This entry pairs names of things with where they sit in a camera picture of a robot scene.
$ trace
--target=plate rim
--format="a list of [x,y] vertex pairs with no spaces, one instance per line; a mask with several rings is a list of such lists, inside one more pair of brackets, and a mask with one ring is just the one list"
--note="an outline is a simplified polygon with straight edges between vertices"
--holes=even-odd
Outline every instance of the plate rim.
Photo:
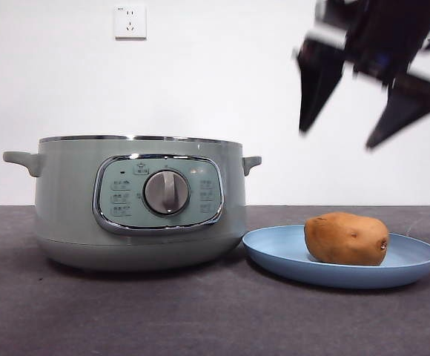
[[[327,263],[327,262],[316,262],[316,261],[302,261],[302,260],[295,260],[295,259],[291,259],[291,258],[287,258],[287,257],[281,257],[281,256],[276,256],[274,254],[268,254],[266,252],[262,252],[258,249],[255,249],[252,246],[249,246],[248,243],[246,243],[245,238],[248,237],[248,235],[254,233],[254,232],[259,232],[262,230],[270,230],[270,229],[277,229],[277,228],[304,228],[304,225],[277,225],[277,226],[267,226],[264,228],[257,228],[255,230],[249,231],[247,234],[245,234],[245,236],[243,236],[242,241],[243,241],[243,245],[248,249],[248,250],[252,250],[255,251],[258,254],[264,254],[265,256],[269,256],[269,257],[275,257],[281,260],[287,260],[290,262],[295,262],[295,263],[302,263],[302,264],[307,264],[307,265],[316,265],[316,266],[322,266],[323,268],[330,268],[330,267],[337,267],[337,268],[349,268],[349,269],[358,269],[358,268],[367,268],[367,269],[398,269],[398,268],[411,268],[411,267],[417,267],[417,266],[425,266],[430,264],[430,259],[421,263],[412,263],[412,264],[408,264],[408,265],[401,265],[401,266],[363,266],[363,265],[344,265],[344,264],[337,264],[337,263]],[[398,236],[398,237],[404,237],[407,240],[413,240],[417,243],[422,243],[424,245],[427,245],[428,247],[430,247],[430,243],[426,243],[424,241],[415,239],[413,237],[410,236],[405,236],[402,234],[397,234],[394,232],[389,232],[389,235],[394,235],[394,236]]]

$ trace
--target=tabletop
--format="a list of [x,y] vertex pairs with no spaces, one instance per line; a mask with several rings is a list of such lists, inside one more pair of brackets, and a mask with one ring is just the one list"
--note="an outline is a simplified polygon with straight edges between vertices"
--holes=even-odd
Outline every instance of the tabletop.
[[[249,206],[248,229],[329,211],[430,243],[430,206]],[[430,274],[383,290],[311,286],[263,270],[242,244],[187,268],[82,271],[43,255],[34,214],[0,206],[0,356],[430,356]]]

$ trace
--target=power outlet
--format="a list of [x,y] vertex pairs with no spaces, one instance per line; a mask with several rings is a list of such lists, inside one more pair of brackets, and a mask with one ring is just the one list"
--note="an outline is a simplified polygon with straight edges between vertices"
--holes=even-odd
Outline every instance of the power outlet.
[[145,39],[146,6],[119,6],[114,9],[114,36],[116,39]]

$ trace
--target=control knob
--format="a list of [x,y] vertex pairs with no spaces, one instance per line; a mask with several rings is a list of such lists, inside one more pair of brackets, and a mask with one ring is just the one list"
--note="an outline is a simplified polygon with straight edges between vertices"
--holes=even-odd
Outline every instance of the control knob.
[[188,201],[188,185],[177,172],[160,171],[146,182],[144,198],[156,213],[175,214],[182,210]]

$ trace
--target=white wall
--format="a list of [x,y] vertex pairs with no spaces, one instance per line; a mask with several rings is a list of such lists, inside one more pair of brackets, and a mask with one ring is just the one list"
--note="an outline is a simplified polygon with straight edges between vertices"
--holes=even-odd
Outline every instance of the white wall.
[[[0,0],[0,205],[33,204],[35,179],[3,151],[68,134],[200,136],[241,142],[263,164],[248,204],[430,204],[430,116],[373,153],[386,104],[377,83],[343,81],[307,137],[291,60],[314,0],[146,0],[148,40],[117,42],[131,1]],[[430,54],[414,67],[430,73]]]

